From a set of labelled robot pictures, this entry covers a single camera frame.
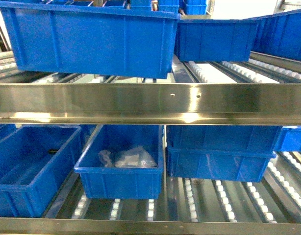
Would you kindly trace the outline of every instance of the plastic bin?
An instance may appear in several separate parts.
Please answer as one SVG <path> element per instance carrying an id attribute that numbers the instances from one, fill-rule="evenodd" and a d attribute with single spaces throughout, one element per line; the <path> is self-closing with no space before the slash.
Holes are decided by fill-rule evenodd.
<path id="1" fill-rule="evenodd" d="M 254 50 L 301 61 L 301 9 L 259 19 L 265 27 L 258 30 Z"/>
<path id="2" fill-rule="evenodd" d="M 275 151 L 301 152 L 301 126 L 283 127 L 277 140 Z"/>
<path id="3" fill-rule="evenodd" d="M 14 124 L 0 124 L 0 140 L 10 135 L 16 129 Z"/>
<path id="4" fill-rule="evenodd" d="M 0 216 L 43 214 L 81 155 L 79 134 L 80 127 L 24 126 L 0 141 Z"/>
<path id="5" fill-rule="evenodd" d="M 163 129 L 155 125 L 104 125 L 75 165 L 89 198 L 156 199 L 161 191 L 163 172 Z M 157 168 L 101 167 L 98 153 L 143 146 Z"/>
<path id="6" fill-rule="evenodd" d="M 279 126 L 167 126 L 167 143 L 174 148 L 271 154 Z"/>
<path id="7" fill-rule="evenodd" d="M 5 0 L 0 9 L 20 70 L 164 79 L 171 72 L 178 14 Z"/>
<path id="8" fill-rule="evenodd" d="M 179 12 L 179 5 L 176 5 L 176 6 L 163 6 L 163 5 L 159 5 L 158 6 L 158 10 L 159 11 L 178 13 Z"/>
<path id="9" fill-rule="evenodd" d="M 131 6 L 149 6 L 151 0 L 131 0 Z"/>
<path id="10" fill-rule="evenodd" d="M 260 182 L 275 157 L 168 147 L 167 168 L 171 177 Z"/>
<path id="11" fill-rule="evenodd" d="M 205 15 L 207 5 L 189 5 L 185 4 L 184 11 L 187 15 Z"/>
<path id="12" fill-rule="evenodd" d="M 180 61 L 248 61 L 257 20 L 181 20 L 175 54 Z"/>
<path id="13" fill-rule="evenodd" d="M 207 0 L 184 0 L 188 5 L 207 5 Z"/>
<path id="14" fill-rule="evenodd" d="M 126 1 L 121 0 L 108 0 L 102 6 L 112 8 L 125 8 Z"/>
<path id="15" fill-rule="evenodd" d="M 159 6 L 177 6 L 179 5 L 179 0 L 158 0 Z"/>
<path id="16" fill-rule="evenodd" d="M 131 6 L 130 9 L 138 11 L 152 11 L 152 6 Z"/>

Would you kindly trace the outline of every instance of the metal beam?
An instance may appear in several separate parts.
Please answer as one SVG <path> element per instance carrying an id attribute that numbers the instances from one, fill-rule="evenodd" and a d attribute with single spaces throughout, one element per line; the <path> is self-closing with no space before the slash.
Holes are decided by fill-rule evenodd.
<path id="1" fill-rule="evenodd" d="M 0 218 L 0 234 L 301 235 L 301 224 Z"/>
<path id="2" fill-rule="evenodd" d="M 0 122 L 301 125 L 301 84 L 0 84 Z"/>

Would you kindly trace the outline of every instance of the clear plastic bag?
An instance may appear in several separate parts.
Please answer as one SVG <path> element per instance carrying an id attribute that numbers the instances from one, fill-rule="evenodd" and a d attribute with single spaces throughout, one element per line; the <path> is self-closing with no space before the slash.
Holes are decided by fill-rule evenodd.
<path id="1" fill-rule="evenodd" d="M 100 162 L 104 167 L 113 167 L 112 164 L 112 153 L 108 150 L 102 150 L 98 153 Z"/>
<path id="2" fill-rule="evenodd" d="M 157 164 L 152 156 L 140 146 L 117 153 L 115 155 L 115 167 L 152 168 L 157 167 Z"/>

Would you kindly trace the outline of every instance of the flow rack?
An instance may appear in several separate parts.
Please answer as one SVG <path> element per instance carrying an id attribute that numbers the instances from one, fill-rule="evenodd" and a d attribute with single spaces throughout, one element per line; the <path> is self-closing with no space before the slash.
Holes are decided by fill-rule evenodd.
<path id="1" fill-rule="evenodd" d="M 0 123 L 301 125 L 301 76 L 269 70 L 301 75 L 301 62 L 254 52 L 251 59 L 210 63 L 238 84 L 204 84 L 195 62 L 176 57 L 165 83 L 105 76 L 80 84 L 84 74 L 23 72 L 14 84 L 0 76 Z M 11 52 L 0 54 L 0 65 L 13 62 Z M 0 74 L 17 69 L 5 68 Z M 257 84 L 248 69 L 281 84 Z M 71 173 L 42 218 L 0 217 L 0 234 L 301 235 L 301 152 L 277 152 L 260 183 L 166 173 L 162 181 L 157 200 L 89 199 Z"/>

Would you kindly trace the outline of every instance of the white wall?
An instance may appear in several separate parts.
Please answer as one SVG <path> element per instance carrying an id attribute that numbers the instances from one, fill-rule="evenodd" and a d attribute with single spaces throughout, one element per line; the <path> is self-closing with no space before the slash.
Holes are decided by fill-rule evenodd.
<path id="1" fill-rule="evenodd" d="M 277 0 L 215 0 L 213 19 L 246 19 L 274 13 Z"/>

